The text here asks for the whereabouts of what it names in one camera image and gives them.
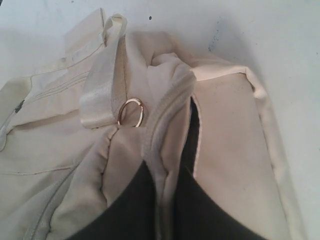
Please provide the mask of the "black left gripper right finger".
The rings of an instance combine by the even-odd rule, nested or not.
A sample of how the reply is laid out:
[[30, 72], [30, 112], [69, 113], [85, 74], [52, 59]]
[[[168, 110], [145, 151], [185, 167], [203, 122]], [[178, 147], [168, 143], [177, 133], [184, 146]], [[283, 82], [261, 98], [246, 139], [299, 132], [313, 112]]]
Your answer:
[[175, 240], [263, 240], [232, 218], [200, 187], [186, 167], [179, 170], [173, 207]]

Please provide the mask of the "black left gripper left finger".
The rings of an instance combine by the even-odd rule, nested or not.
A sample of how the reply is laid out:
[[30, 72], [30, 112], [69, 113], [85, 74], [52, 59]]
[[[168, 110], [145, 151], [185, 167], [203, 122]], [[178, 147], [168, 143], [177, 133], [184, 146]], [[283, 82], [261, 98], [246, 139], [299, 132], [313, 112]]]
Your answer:
[[155, 185], [143, 161], [116, 201], [69, 239], [154, 240], [155, 205]]

